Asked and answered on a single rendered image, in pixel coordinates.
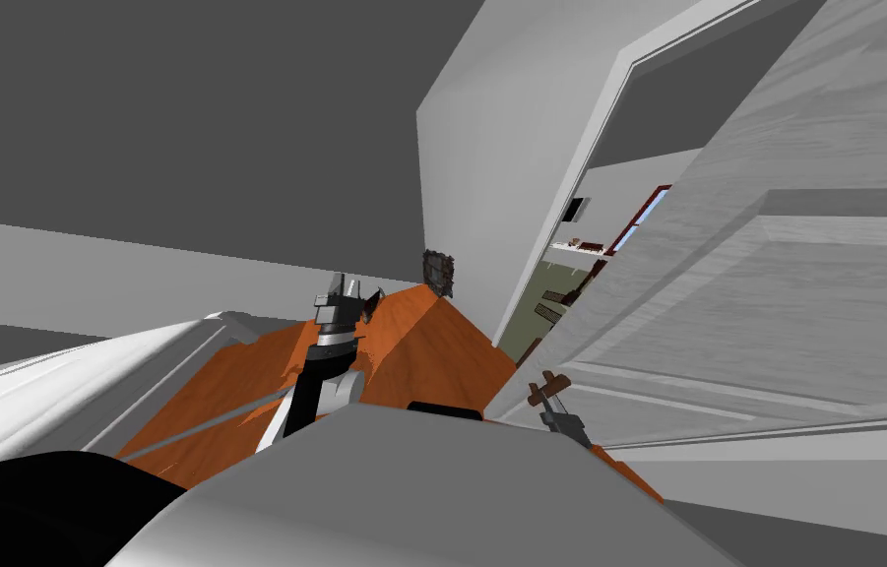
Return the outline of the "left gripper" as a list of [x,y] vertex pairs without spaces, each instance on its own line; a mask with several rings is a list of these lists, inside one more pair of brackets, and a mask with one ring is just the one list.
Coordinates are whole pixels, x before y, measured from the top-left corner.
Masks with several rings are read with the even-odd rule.
[[314,324],[324,329],[328,326],[354,328],[360,318],[363,323],[370,323],[384,297],[384,288],[377,287],[363,300],[357,297],[357,279],[345,273],[335,273],[331,293],[317,295],[314,299],[317,308]]

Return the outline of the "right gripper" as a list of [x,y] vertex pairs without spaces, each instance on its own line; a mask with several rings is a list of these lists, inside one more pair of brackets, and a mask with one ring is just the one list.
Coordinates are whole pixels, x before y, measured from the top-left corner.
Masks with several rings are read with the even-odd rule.
[[593,443],[585,432],[584,423],[578,415],[545,408],[540,414],[540,419],[551,432],[571,438],[586,450],[593,448]]

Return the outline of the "brown door handle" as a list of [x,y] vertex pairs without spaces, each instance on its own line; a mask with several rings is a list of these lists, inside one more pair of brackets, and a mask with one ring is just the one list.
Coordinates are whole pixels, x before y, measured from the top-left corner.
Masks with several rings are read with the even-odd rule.
[[550,370],[543,370],[541,376],[544,382],[540,386],[536,383],[529,383],[530,395],[527,397],[527,403],[532,407],[541,404],[543,400],[555,397],[572,384],[566,375],[556,375]]

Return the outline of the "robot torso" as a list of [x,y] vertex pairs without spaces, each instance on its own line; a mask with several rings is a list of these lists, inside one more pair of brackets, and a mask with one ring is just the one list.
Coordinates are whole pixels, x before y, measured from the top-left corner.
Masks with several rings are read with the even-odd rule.
[[106,567],[743,567],[546,431],[366,404],[167,505]]

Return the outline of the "grey wooden door leaf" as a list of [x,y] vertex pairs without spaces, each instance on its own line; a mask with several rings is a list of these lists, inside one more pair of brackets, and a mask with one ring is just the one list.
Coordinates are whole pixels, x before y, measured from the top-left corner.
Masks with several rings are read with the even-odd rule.
[[720,129],[485,409],[633,446],[887,419],[887,0],[796,0]]

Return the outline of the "red framed window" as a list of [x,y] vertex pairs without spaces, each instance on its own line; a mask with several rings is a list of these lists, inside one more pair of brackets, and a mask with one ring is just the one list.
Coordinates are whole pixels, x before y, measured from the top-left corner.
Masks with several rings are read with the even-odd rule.
[[665,196],[671,186],[669,184],[658,186],[655,191],[646,200],[640,210],[628,222],[625,229],[618,235],[613,243],[604,251],[604,256],[613,256],[622,247],[622,245],[633,235],[641,226],[650,211]]

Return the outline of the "dark square wall picture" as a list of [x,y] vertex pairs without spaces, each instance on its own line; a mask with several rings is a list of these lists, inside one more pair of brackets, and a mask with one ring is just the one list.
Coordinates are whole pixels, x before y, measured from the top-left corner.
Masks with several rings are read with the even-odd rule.
[[437,297],[452,298],[455,272],[453,256],[426,249],[421,257],[421,276]]

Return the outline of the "white wall shelf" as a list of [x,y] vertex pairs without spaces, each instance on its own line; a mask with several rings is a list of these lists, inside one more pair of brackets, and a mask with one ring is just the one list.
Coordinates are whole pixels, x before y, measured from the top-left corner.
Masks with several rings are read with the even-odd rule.
[[579,238],[572,238],[568,241],[553,241],[549,244],[549,247],[553,250],[576,252],[592,256],[606,255],[607,250],[609,249],[608,245],[583,241]]

